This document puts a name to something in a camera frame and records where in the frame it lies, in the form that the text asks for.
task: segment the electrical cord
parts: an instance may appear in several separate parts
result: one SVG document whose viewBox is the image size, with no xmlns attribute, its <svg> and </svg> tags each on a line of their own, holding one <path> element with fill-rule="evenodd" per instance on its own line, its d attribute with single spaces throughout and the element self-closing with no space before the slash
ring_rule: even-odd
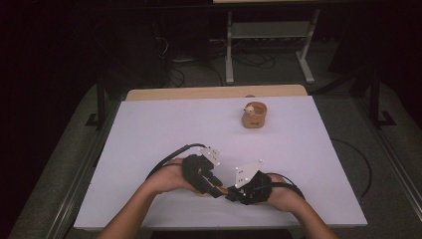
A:
<svg viewBox="0 0 422 239">
<path fill-rule="evenodd" d="M 211 66 L 209 66 L 208 64 L 200 64 L 200 63 L 191 64 L 191 63 L 189 63 L 189 64 L 183 64 L 183 65 L 179 65 L 179 66 L 173 66 L 173 68 L 186 68 L 186 67 L 202 67 L 202 68 L 207 68 L 207 69 L 213 71 L 217 75 L 217 77 L 218 77 L 218 79 L 220 81 L 220 86 L 221 87 L 224 86 L 224 82 L 223 82 L 223 79 L 220 76 L 220 73 L 217 70 L 215 70 L 214 68 L 212 68 Z"/>
<path fill-rule="evenodd" d="M 182 153 L 182 152 L 186 151 L 187 149 L 189 149 L 191 147 L 194 147 L 194 146 L 206 147 L 204 144 L 201 144 L 201 143 L 186 144 L 186 145 L 180 147 L 179 149 L 177 149 L 174 152 L 172 152 L 170 155 L 166 156 L 160 162 L 158 162 L 158 164 L 156 164 L 155 167 L 152 168 L 152 170 L 146 176 L 145 180 L 148 179 L 156 171 L 158 171 L 159 169 L 161 169 L 161 167 L 163 167 L 165 165 L 165 163 L 167 163 L 169 160 L 173 159 L 174 157 L 176 157 L 180 153 Z"/>
<path fill-rule="evenodd" d="M 362 156 L 363 160 L 365 161 L 366 166 L 368 168 L 368 174 L 369 174 L 368 177 L 369 178 L 368 178 L 368 182 L 367 182 L 367 185 L 366 185 L 365 189 L 360 194 L 360 203 L 362 203 L 363 197 L 366 195 L 366 193 L 368 192 L 368 190 L 369 190 L 369 188 L 370 188 L 370 186 L 372 184 L 372 167 L 370 166 L 369 160 L 366 158 L 366 156 L 359 149 L 357 149 L 355 146 L 351 145 L 350 143 L 345 142 L 345 141 L 340 140 L 340 139 L 337 139 L 337 138 L 332 138 L 331 137 L 330 139 L 331 139 L 331 141 L 341 142 L 341 143 L 343 143 L 343 144 L 345 144 L 345 145 L 353 148 L 357 153 L 359 153 Z"/>
</svg>

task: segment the wire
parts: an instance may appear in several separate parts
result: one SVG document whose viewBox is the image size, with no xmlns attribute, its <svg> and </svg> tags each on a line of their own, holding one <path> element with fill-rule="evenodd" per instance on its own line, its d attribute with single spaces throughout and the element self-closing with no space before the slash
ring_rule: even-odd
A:
<svg viewBox="0 0 422 239">
<path fill-rule="evenodd" d="M 149 174 L 146 176 L 145 180 L 148 179 L 152 174 L 154 174 L 156 171 L 161 169 L 169 160 L 173 159 L 175 156 L 179 155 L 180 153 L 186 151 L 187 149 L 194 147 L 194 146 L 200 146 L 200 147 L 206 147 L 204 144 L 201 143 L 192 143 L 192 144 L 186 144 L 179 149 L 172 152 L 170 155 L 166 156 L 164 159 L 162 159 L 158 164 L 152 168 L 152 170 L 149 172 Z"/>
<path fill-rule="evenodd" d="M 345 142 L 345 141 L 340 140 L 340 139 L 332 138 L 332 137 L 330 139 L 331 139 L 331 141 L 341 142 L 341 143 L 343 143 L 343 144 L 345 144 L 345 145 L 353 148 L 357 153 L 359 153 L 362 156 L 363 160 L 365 161 L 366 166 L 368 168 L 369 178 L 368 178 L 368 182 L 367 182 L 366 188 L 360 194 L 360 203 L 362 203 L 363 197 L 366 195 L 366 193 L 368 192 L 368 190 L 369 190 L 369 188 L 370 188 L 370 186 L 372 184 L 372 167 L 370 166 L 369 160 L 366 158 L 366 156 L 359 149 L 357 149 L 356 147 L 354 147 L 350 143 Z"/>
<path fill-rule="evenodd" d="M 207 68 L 207 69 L 213 71 L 217 75 L 217 77 L 218 77 L 218 79 L 220 81 L 220 86 L 221 87 L 224 86 L 224 82 L 223 82 L 223 79 L 220 76 L 220 73 L 217 70 L 215 70 L 213 67 L 211 67 L 211 66 L 209 66 L 207 64 L 199 64 L 199 63 L 196 63 L 196 64 L 186 64 L 186 65 L 180 65 L 180 66 L 173 66 L 174 69 L 175 68 L 186 68 L 186 67 L 203 67 L 203 68 Z"/>
<path fill-rule="evenodd" d="M 181 75 L 181 78 L 178 78 L 175 75 L 173 75 L 172 71 L 179 73 Z M 170 75 L 170 81 L 168 81 L 167 88 L 170 87 L 170 82 L 173 83 L 176 88 L 180 88 L 181 86 L 184 86 L 186 77 L 185 77 L 185 75 L 182 71 L 180 71 L 176 68 L 170 67 L 170 69 L 167 71 L 167 73 L 168 73 L 168 75 Z M 180 83 L 178 83 L 178 84 L 175 83 L 171 77 L 176 79 L 176 80 L 179 80 Z"/>
</svg>

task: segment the white table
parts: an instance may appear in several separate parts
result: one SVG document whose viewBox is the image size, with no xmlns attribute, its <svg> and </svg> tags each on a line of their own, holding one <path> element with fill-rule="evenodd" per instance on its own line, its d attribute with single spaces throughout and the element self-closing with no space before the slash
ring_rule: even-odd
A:
<svg viewBox="0 0 422 239">
<path fill-rule="evenodd" d="M 252 88 L 259 90 L 257 95 L 263 93 L 263 88 Z M 231 89 L 231 95 L 239 96 L 236 90 L 248 88 Z M 158 92 L 166 99 L 163 91 Z M 243 107 L 251 101 L 268 107 L 262 128 L 242 127 Z M 367 224 L 313 98 L 272 96 L 123 102 L 75 227 L 105 227 L 158 161 L 196 142 L 221 150 L 222 163 L 213 171 L 225 186 L 234 184 L 236 166 L 263 159 L 261 170 L 293 180 L 328 225 Z M 197 153 L 197 149 L 189 149 L 181 156 L 191 153 Z M 157 196 L 142 226 L 180 230 L 295 225 L 299 222 L 291 214 L 271 207 L 245 206 L 224 197 L 198 197 L 179 190 Z"/>
</svg>

